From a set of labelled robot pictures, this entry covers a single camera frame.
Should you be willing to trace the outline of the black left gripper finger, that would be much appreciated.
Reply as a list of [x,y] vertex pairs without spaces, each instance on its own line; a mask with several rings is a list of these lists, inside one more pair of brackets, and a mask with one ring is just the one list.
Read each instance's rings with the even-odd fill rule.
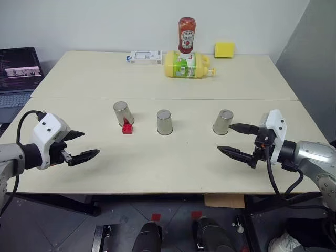
[[64,141],[70,141],[75,138],[83,136],[84,133],[80,131],[70,130],[67,135],[64,137]]
[[98,149],[93,149],[93,150],[88,150],[85,152],[81,152],[78,155],[75,156],[70,156],[70,160],[68,161],[69,166],[75,166],[81,163],[88,162],[89,160],[93,159],[95,156],[99,154],[100,150]]

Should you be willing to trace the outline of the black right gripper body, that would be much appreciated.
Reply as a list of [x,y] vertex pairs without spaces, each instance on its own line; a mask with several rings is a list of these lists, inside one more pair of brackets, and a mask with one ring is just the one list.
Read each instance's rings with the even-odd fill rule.
[[260,127],[254,141],[255,148],[252,154],[252,161],[250,163],[251,168],[255,169],[259,160],[266,161],[266,151],[268,151],[268,157],[271,156],[274,149],[273,143],[275,140],[275,133],[273,130]]

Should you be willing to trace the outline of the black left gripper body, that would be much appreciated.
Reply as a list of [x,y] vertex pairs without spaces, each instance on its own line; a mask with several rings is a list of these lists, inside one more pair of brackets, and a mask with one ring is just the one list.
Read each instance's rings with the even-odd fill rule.
[[67,147],[66,141],[70,140],[71,131],[69,131],[61,140],[55,141],[49,149],[49,156],[50,156],[50,166],[61,164],[66,162],[69,166],[72,165],[72,158],[70,154],[65,151]]

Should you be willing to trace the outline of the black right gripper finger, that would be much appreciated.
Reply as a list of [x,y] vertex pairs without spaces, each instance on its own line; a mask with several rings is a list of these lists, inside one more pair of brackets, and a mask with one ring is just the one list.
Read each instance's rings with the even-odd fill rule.
[[259,132],[258,126],[254,126],[250,124],[243,124],[243,123],[231,124],[229,128],[238,133],[247,134],[247,135],[249,134],[257,135]]
[[241,152],[239,149],[229,146],[218,146],[217,148],[231,159],[246,163],[249,166],[255,166],[254,158],[251,154]]

